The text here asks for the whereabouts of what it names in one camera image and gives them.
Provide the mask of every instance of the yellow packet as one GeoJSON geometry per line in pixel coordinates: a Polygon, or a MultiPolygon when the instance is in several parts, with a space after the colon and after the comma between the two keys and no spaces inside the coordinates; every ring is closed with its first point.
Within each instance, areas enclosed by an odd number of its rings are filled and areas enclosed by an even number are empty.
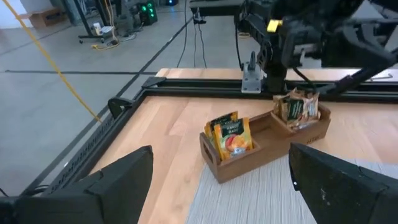
{"type": "Polygon", "coordinates": [[[249,118],[216,124],[214,129],[215,142],[222,161],[253,149],[249,118]]]}
{"type": "Polygon", "coordinates": [[[217,145],[214,143],[214,125],[225,123],[228,121],[235,121],[237,120],[237,118],[238,118],[238,112],[234,111],[232,113],[220,116],[216,119],[212,119],[211,121],[206,123],[205,134],[215,148],[217,148],[217,145]]]}

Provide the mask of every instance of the wooden caddy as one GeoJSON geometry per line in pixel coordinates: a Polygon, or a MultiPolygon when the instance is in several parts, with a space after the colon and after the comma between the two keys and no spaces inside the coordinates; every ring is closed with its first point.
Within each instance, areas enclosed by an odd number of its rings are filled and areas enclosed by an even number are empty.
{"type": "Polygon", "coordinates": [[[229,181],[289,153],[290,143],[311,144],[324,138],[330,124],[330,110],[319,104],[319,122],[293,131],[271,111],[249,121],[254,149],[221,161],[205,133],[200,133],[201,154],[219,183],[229,181]]]}

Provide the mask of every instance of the wooden tray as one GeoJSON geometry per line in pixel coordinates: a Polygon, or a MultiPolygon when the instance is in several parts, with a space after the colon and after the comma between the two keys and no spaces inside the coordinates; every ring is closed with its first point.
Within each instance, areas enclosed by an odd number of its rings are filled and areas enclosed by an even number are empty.
{"type": "Polygon", "coordinates": [[[310,144],[325,137],[330,124],[330,110],[319,104],[319,122],[293,131],[273,113],[267,112],[249,121],[254,149],[232,159],[221,161],[205,133],[200,133],[201,154],[219,183],[263,166],[287,155],[291,142],[310,144]]]}

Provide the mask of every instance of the concrete floor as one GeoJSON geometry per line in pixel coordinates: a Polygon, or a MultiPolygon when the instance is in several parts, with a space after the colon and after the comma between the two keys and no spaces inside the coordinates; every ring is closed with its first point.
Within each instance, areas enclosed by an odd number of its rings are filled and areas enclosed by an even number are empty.
{"type": "MultiPolygon", "coordinates": [[[[79,44],[82,26],[68,22],[44,30],[34,30],[40,43],[61,70],[137,72],[183,26],[183,6],[158,10],[159,21],[144,27],[135,40],[123,42],[112,50],[98,52],[91,48],[94,40],[79,44]]],[[[364,9],[361,17],[375,15],[364,9]]],[[[209,68],[238,68],[234,46],[232,17],[209,17],[203,25],[206,62],[209,68]]],[[[188,26],[187,48],[181,68],[193,67],[193,24],[188,26]]],[[[176,67],[183,48],[184,31],[150,64],[147,72],[176,67]]],[[[247,60],[259,46],[252,39],[239,41],[241,56],[247,60]]],[[[199,33],[197,35],[197,67],[204,67],[199,33]]],[[[320,63],[307,60],[305,67],[318,68],[320,63]]],[[[22,29],[0,30],[0,71],[52,70],[44,56],[22,29]]],[[[131,78],[131,75],[66,75],[75,90],[96,112],[106,105],[131,78]]],[[[140,77],[123,94],[132,98],[146,77],[140,77]]],[[[92,120],[56,74],[0,73],[0,188],[17,195],[39,175],[51,161],[92,120]]],[[[74,150],[45,179],[49,184],[74,150]]]]}

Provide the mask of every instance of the wooden table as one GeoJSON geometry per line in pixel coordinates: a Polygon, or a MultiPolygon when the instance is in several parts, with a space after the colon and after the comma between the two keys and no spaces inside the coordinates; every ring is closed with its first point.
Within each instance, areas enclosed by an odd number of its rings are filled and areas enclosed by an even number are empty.
{"type": "MultiPolygon", "coordinates": [[[[312,80],[336,80],[354,70],[303,70],[312,80]]],[[[398,81],[398,70],[387,71],[398,81]]],[[[159,77],[241,78],[233,69],[162,69],[159,77]]],[[[299,79],[294,72],[288,79],[299,79]]],[[[331,109],[325,139],[311,146],[345,159],[398,163],[398,106],[324,103],[331,109]]],[[[139,223],[185,223],[204,160],[199,133],[205,123],[230,111],[255,116],[272,109],[266,100],[147,97],[93,172],[144,145],[152,145],[154,173],[139,223]]]]}

